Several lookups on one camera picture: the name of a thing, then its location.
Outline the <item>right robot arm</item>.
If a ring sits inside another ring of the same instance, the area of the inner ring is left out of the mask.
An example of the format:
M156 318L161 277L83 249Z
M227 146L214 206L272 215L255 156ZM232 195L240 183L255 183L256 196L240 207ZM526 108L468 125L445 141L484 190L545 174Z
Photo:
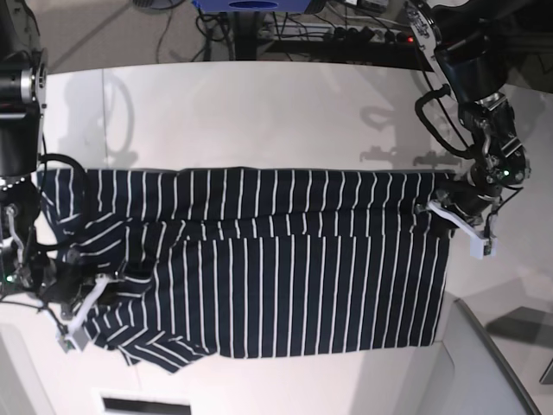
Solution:
M85 319L108 285L121 281L85 265L72 250L91 220L92 191L83 167L70 156L49 153L43 135L47 109L48 52L41 46L35 15L24 1L1 3L1 301L25 293L30 308L45 312L65 352L83 351L90 341ZM43 245L35 222L44 185L33 184L38 169L69 165L82 183L83 206L66 239Z

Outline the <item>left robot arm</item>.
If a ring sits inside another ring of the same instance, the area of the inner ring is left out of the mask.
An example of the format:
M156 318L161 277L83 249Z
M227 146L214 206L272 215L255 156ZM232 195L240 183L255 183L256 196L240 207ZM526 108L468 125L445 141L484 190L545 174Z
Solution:
M506 52L552 49L551 39L508 27L513 15L531 5L530 1L404 5L417 48L440 82L416 101L415 113L447 152L472 164L464 174L441 184L423 210L466 233L470 252L478 259L496 252L493 226L507 203L503 190L517 195L531 174L514 110L502 91L509 72ZM472 136L472 144L463 150L445 140L424 113L428 103L443 97L456 102L459 122Z

